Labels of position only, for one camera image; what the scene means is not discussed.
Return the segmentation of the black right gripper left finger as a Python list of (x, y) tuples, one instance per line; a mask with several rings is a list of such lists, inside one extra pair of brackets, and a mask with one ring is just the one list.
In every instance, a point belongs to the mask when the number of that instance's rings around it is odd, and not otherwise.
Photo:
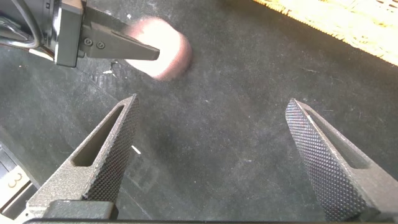
[(137, 95), (121, 100), (27, 201), (18, 220), (114, 220), (137, 128)]

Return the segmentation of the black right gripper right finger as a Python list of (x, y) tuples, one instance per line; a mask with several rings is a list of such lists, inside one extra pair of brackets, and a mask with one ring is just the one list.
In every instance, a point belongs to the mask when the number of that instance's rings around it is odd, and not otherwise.
[(285, 120), (329, 222), (397, 221), (397, 180), (305, 103)]

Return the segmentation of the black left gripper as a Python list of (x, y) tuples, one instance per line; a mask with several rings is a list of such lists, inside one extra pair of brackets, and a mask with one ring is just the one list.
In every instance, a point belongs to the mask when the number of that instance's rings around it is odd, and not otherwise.
[[(52, 38), (56, 65), (75, 67), (78, 45), (80, 50), (90, 58), (148, 61), (158, 59), (159, 49), (120, 33), (128, 30), (129, 25), (126, 23), (92, 7), (85, 7), (84, 18), (83, 12), (81, 0), (54, 1)], [(81, 31), (82, 19), (84, 25), (94, 22), (112, 30), (83, 29)]]

